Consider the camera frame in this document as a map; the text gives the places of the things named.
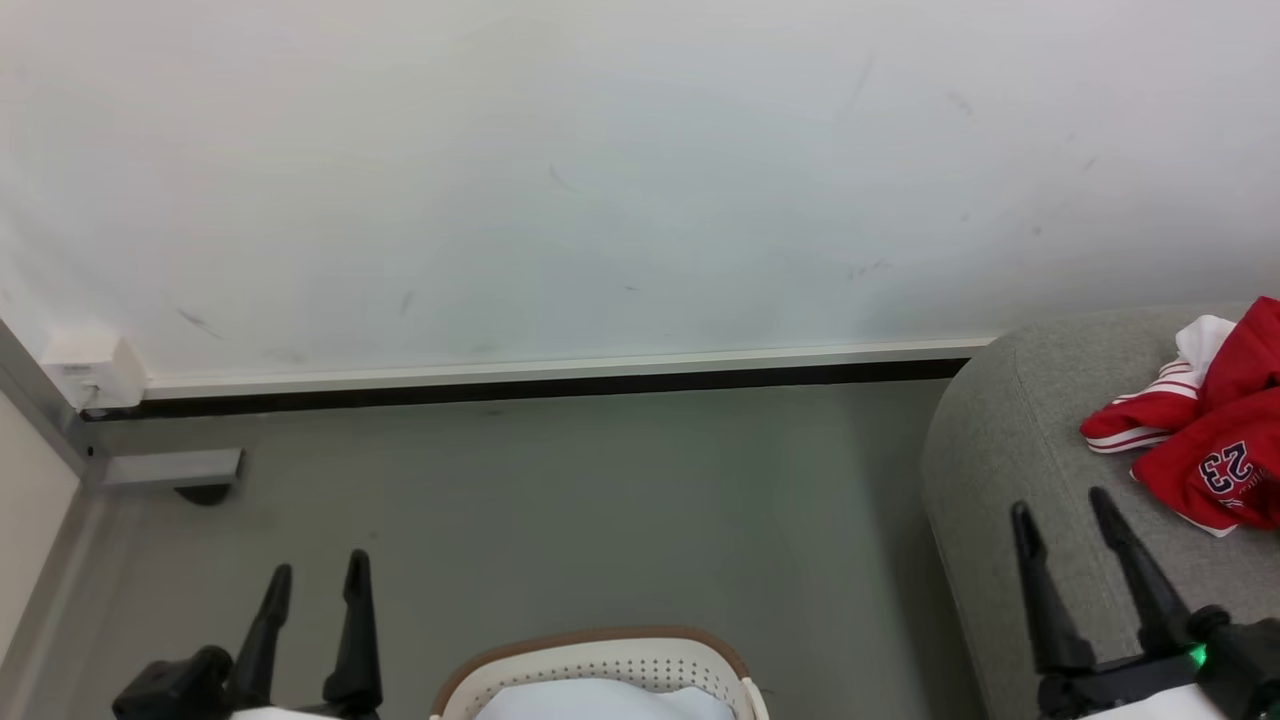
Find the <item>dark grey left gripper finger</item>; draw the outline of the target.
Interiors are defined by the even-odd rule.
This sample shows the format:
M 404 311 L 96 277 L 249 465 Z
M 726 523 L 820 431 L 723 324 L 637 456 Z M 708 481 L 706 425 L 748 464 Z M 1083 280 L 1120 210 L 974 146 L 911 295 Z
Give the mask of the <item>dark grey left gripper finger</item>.
M 335 667 L 323 685 L 332 715 L 375 715 L 384 701 L 369 553 L 353 550 L 343 585 L 346 618 Z
M 292 566 L 279 565 L 237 655 L 230 674 L 230 706 L 259 708 L 273 705 L 276 646 L 285 625 L 292 592 Z

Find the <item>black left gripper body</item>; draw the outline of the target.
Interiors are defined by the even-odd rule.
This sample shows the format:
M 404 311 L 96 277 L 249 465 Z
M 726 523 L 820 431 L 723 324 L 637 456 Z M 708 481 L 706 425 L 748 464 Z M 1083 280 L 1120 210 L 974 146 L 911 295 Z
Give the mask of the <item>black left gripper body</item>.
M 180 661 L 147 665 L 110 703 L 115 719 L 232 719 L 279 710 L 270 701 L 276 651 L 243 648 L 237 659 L 205 646 Z

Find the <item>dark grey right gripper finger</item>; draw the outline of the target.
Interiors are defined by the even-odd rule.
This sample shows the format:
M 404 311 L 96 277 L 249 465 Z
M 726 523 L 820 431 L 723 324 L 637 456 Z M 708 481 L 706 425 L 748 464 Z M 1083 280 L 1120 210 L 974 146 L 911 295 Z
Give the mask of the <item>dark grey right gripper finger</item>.
M 1142 651 L 1161 657 L 1187 652 L 1193 639 L 1187 629 L 1190 610 L 1185 601 L 1106 488 L 1089 488 L 1088 498 L 1103 542 L 1123 570 L 1139 620 Z
M 1076 629 L 1053 583 L 1048 550 L 1030 507 L 1015 502 L 1010 520 L 1036 671 L 1041 675 L 1089 671 L 1096 664 L 1093 647 Z

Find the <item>black right gripper body green band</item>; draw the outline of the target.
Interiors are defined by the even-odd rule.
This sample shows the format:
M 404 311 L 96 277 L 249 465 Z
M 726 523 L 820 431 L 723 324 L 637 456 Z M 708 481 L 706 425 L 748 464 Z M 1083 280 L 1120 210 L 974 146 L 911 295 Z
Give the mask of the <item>black right gripper body green band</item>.
M 1277 619 L 1233 621 L 1217 605 L 1190 615 L 1184 653 L 1097 662 L 1082 674 L 1039 675 L 1042 719 L 1080 719 L 1179 688 L 1201 691 L 1226 719 L 1277 717 Z

